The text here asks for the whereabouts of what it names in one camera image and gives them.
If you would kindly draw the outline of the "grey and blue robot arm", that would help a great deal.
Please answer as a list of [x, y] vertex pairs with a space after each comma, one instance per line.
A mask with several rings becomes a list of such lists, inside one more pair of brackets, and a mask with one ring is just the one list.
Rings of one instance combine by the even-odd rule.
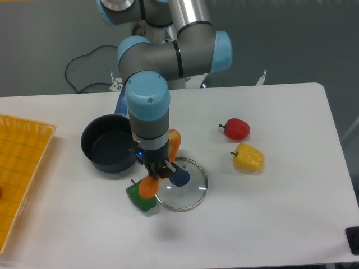
[[127, 106], [132, 152], [156, 179], [170, 178], [178, 167], [169, 158], [170, 81], [229, 68], [232, 43], [214, 30], [204, 1], [97, 1], [103, 21], [120, 25], [143, 20], [160, 29], [174, 27], [175, 38], [153, 43], [133, 35], [117, 49]]

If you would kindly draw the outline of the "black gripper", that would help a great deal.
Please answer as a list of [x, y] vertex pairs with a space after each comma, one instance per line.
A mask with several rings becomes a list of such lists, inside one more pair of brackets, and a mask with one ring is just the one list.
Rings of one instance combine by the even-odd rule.
[[148, 171], [148, 176], [153, 177], [156, 181], [159, 178], [171, 178], [179, 171], [179, 166], [169, 160], [169, 141], [162, 147], [155, 150], [146, 150], [140, 147], [137, 141], [133, 141], [130, 147], [135, 161], [144, 165]]

